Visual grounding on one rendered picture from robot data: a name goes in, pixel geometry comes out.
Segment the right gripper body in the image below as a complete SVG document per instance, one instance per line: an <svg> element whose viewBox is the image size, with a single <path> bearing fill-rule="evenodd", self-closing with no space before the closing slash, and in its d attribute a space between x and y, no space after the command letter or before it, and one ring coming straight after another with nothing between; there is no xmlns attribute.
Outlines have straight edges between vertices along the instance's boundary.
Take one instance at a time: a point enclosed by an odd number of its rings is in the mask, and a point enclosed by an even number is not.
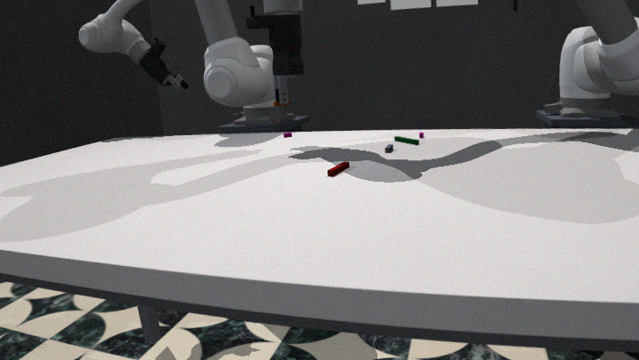
<svg viewBox="0 0 639 360"><path fill-rule="evenodd" d="M176 77L166 68L166 64L159 58L165 50L166 44L157 38L154 38L154 40L156 40L156 42L152 46L145 40L140 40L135 43L129 51L129 57L137 65L140 65L151 77L155 77L161 86L172 85L170 81L168 81L166 85L162 84L168 74L171 74L174 78Z"/></svg>

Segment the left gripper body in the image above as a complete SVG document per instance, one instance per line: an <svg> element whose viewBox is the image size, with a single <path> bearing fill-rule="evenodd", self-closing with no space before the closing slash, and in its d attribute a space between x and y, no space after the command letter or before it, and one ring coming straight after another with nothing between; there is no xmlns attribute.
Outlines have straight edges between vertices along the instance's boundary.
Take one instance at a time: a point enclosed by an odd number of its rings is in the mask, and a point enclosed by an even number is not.
<svg viewBox="0 0 639 360"><path fill-rule="evenodd" d="M273 51L273 76L304 74L301 56L302 0L263 0L265 15L246 18L247 29L268 29Z"/></svg>

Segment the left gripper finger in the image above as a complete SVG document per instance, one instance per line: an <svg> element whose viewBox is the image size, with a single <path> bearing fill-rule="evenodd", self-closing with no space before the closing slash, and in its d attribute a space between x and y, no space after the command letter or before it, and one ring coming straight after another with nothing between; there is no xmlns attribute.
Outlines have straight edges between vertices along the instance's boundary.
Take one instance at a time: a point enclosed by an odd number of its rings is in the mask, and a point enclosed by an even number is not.
<svg viewBox="0 0 639 360"><path fill-rule="evenodd" d="M272 76L272 80L274 83L274 94L275 94L275 102L278 101L278 79L277 76Z"/></svg>
<svg viewBox="0 0 639 360"><path fill-rule="evenodd" d="M278 76L278 96L279 96L279 104L288 104L288 90L287 90L287 79L296 78L296 75L282 75Z"/></svg>

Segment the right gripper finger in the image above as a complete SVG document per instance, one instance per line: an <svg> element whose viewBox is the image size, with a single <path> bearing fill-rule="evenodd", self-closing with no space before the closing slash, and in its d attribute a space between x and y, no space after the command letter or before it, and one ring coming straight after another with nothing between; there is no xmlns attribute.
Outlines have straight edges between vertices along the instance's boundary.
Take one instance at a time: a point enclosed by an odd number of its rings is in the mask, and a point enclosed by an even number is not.
<svg viewBox="0 0 639 360"><path fill-rule="evenodd" d="M173 85L173 86L174 86L177 90L179 90L179 89L182 87L182 85L181 85L181 84L180 84L180 83L179 83L179 82L178 82L178 81L177 81L177 80L176 80L176 79L175 79L175 78L174 78L171 74L168 74L168 76L166 77L166 79L164 80L164 82L163 82L162 84L163 84L163 85L166 85L166 83L167 83L168 81L170 81L170 82L171 82L171 84L172 84L172 85Z"/></svg>
<svg viewBox="0 0 639 360"><path fill-rule="evenodd" d="M189 86L190 86L190 85L189 85L189 84L188 84L188 83L187 83L187 82L186 82L186 81L185 81L185 80L181 77L181 75L180 75L180 74L178 74L178 75L175 77L175 79L176 79L176 80L178 80L178 81L179 81L179 83L180 83L180 84L181 84L181 85L182 85L182 86L183 86L186 90L189 88Z"/></svg>

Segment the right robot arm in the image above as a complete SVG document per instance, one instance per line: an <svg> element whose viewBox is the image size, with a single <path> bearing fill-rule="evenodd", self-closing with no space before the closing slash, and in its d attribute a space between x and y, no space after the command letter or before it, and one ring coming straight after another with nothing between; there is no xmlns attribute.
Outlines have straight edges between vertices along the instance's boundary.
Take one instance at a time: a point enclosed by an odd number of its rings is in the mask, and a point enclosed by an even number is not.
<svg viewBox="0 0 639 360"><path fill-rule="evenodd" d="M81 27L81 44L93 52L129 55L131 47L145 39L123 18L140 1L117 0L106 13ZM295 118L285 112L285 106L273 106L272 48L250 46L238 37L226 0L194 2L209 43L204 55L205 89L218 104L243 107L242 113L232 115L234 125L280 124Z"/></svg>

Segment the red rod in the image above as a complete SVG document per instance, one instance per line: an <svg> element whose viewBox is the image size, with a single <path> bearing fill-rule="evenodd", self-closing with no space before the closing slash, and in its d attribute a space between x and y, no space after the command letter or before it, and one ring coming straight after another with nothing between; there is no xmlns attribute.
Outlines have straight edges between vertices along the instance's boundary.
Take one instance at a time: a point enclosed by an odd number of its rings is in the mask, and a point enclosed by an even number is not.
<svg viewBox="0 0 639 360"><path fill-rule="evenodd" d="M332 167L330 170L328 170L328 176L335 176L348 168L349 168L349 162L343 162L335 167Z"/></svg>

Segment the green rod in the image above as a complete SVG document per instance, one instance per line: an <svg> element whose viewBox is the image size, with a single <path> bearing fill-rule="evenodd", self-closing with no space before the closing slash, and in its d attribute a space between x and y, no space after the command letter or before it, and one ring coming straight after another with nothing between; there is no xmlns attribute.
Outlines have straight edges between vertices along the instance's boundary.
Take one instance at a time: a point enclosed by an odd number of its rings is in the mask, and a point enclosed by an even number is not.
<svg viewBox="0 0 639 360"><path fill-rule="evenodd" d="M405 138L405 137L396 136L395 137L395 141L409 143L409 144L413 144L413 145L419 145L419 140Z"/></svg>

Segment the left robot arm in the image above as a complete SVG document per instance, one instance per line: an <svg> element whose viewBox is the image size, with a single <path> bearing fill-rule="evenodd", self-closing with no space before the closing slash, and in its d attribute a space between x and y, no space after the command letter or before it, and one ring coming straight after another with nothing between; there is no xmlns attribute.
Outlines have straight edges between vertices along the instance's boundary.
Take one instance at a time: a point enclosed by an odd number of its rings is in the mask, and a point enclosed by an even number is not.
<svg viewBox="0 0 639 360"><path fill-rule="evenodd" d="M575 2L591 26L568 34L560 57L560 100L543 105L544 111L564 118L621 117L610 108L610 93L639 96L639 18L624 0Z"/></svg>

